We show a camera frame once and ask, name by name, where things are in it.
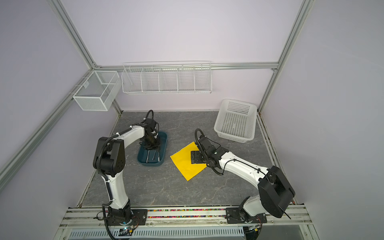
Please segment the teal plastic tray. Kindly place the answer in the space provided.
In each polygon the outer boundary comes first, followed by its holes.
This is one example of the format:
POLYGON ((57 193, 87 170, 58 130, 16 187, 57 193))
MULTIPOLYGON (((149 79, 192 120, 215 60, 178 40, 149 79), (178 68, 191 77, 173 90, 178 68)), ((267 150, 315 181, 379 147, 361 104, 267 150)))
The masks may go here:
POLYGON ((167 143, 168 143, 168 135, 165 132, 159 132, 158 136, 161 140, 161 146, 158 149, 160 161, 159 162, 153 162, 152 161, 155 150, 150 150, 151 152, 150 152, 150 156, 149 156, 149 163, 146 163, 148 150, 146 150, 144 147, 140 147, 138 157, 137 157, 137 161, 139 162, 139 164, 146 166, 146 167, 158 167, 164 162, 165 155, 166 155, 167 143))

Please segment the yellow paper napkin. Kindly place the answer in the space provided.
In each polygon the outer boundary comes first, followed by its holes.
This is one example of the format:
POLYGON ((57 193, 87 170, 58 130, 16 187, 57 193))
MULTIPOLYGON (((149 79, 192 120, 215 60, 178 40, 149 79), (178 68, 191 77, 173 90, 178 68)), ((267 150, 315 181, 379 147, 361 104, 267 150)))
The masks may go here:
POLYGON ((198 151, 197 145, 192 142, 177 153, 171 155, 171 159, 186 181, 191 180, 207 166, 206 164, 192 164, 191 152, 198 151))

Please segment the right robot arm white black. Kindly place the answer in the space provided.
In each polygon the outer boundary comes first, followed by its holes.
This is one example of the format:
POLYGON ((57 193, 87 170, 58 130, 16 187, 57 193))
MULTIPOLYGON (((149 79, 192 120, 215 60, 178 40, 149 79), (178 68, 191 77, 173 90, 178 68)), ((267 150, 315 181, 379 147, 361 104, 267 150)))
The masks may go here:
POLYGON ((231 219, 241 223, 250 223, 259 215, 268 213, 275 218, 286 214, 286 209, 296 193, 283 171, 277 167, 270 168, 248 162, 228 149, 209 139, 204 132, 197 128, 194 132, 197 151, 191 152, 192 164, 204 164, 222 176, 230 172, 250 183, 258 191, 253 197, 245 198, 231 219))

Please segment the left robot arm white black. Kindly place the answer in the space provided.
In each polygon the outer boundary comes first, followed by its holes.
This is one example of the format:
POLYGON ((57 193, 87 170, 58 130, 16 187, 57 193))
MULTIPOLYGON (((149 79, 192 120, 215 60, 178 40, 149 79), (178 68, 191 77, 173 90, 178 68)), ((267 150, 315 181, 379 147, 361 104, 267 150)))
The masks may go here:
POLYGON ((129 206, 122 171, 126 165, 125 149, 140 141, 140 146, 160 157, 161 138, 159 124, 154 120, 154 111, 149 110, 145 118, 128 129, 117 132, 111 137, 102 137, 98 141, 93 166, 103 178, 109 196, 108 206, 115 210, 123 210, 129 206))

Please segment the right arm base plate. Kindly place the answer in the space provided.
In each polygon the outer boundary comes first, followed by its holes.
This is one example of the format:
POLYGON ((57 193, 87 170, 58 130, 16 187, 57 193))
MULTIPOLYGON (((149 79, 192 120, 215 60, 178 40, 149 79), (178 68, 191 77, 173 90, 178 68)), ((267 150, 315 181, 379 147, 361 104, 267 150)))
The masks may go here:
POLYGON ((265 224, 267 218, 265 214, 258 214, 254 217, 245 212, 239 207, 225 208, 225 218, 228 224, 265 224))

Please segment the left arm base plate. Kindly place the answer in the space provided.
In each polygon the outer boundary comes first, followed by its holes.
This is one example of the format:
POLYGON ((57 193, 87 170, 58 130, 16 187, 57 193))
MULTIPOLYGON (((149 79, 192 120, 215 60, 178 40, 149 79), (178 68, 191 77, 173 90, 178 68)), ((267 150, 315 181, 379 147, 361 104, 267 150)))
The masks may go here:
POLYGON ((108 226, 143 226, 146 223, 147 209, 116 210, 109 208, 107 211, 108 226))

